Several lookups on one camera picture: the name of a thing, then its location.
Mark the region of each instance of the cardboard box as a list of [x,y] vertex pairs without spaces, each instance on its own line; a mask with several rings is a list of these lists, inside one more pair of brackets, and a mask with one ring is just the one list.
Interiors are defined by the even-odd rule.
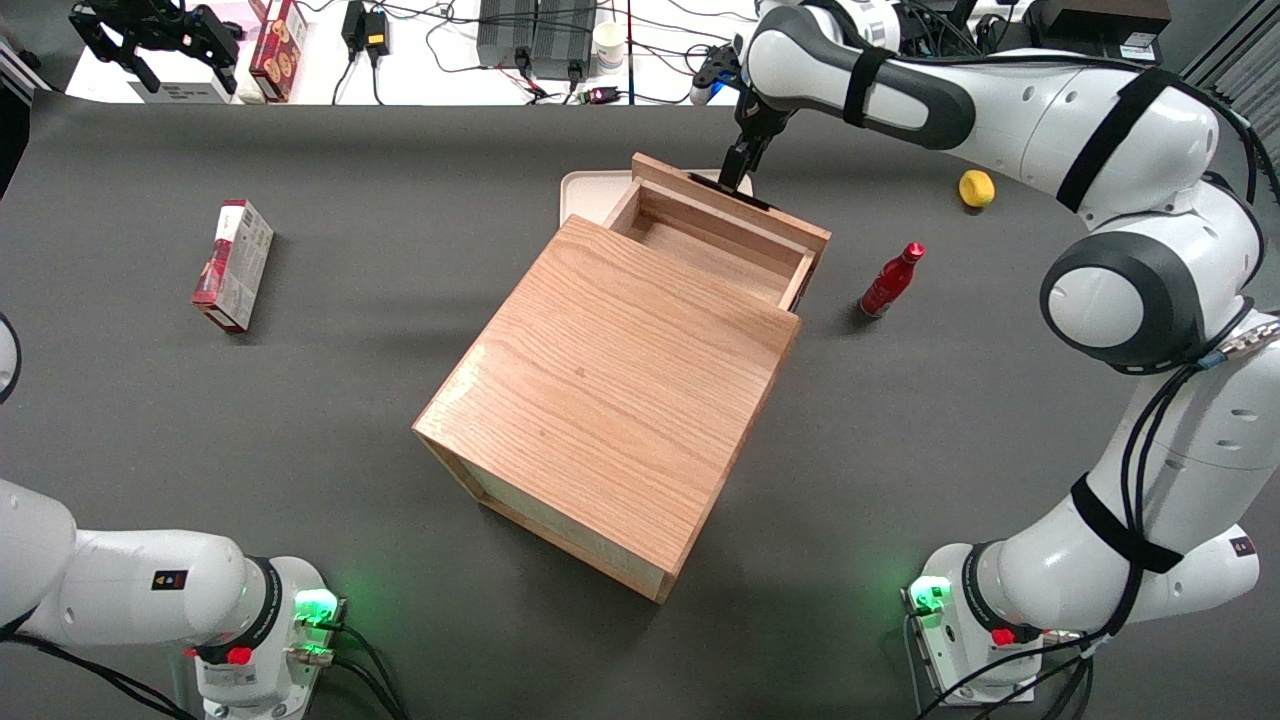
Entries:
[[293,0],[274,0],[248,68],[268,102],[289,101],[306,38],[307,22],[302,19],[302,8]]
[[218,214],[214,252],[191,304],[229,333],[248,329],[262,268],[275,233],[248,200],[228,200]]
[[800,331],[831,233],[637,155],[572,215],[413,432],[472,497],[654,602]]

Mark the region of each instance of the green light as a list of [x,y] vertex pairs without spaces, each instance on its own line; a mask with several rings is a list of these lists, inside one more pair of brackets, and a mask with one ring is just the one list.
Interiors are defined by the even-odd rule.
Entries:
[[933,615],[941,612],[942,603],[951,597],[951,580],[924,575],[911,583],[908,593],[920,615]]
[[338,616],[338,596],[319,588],[293,597],[293,619],[307,623],[333,623]]

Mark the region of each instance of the red button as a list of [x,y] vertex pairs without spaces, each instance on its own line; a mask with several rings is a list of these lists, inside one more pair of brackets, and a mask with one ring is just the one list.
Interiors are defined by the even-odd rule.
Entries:
[[1005,647],[1006,644],[1014,644],[1018,637],[1009,628],[996,628],[991,632],[991,642],[996,643],[996,647]]
[[233,647],[227,651],[228,665],[248,665],[251,657],[253,657],[253,651],[247,647]]

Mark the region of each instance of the wooden box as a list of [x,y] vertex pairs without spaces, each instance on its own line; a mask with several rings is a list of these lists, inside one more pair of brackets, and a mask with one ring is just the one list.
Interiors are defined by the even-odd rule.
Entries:
[[829,233],[636,155],[413,430],[483,505],[663,602],[800,329]]

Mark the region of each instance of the beige tray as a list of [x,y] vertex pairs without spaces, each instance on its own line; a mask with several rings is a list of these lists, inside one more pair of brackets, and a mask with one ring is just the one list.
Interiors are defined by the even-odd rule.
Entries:
[[[690,170],[704,178],[714,178],[719,170]],[[570,215],[579,215],[596,224],[613,211],[622,195],[631,187],[631,170],[577,170],[561,181],[561,224]],[[739,190],[753,195],[751,178],[742,178]]]

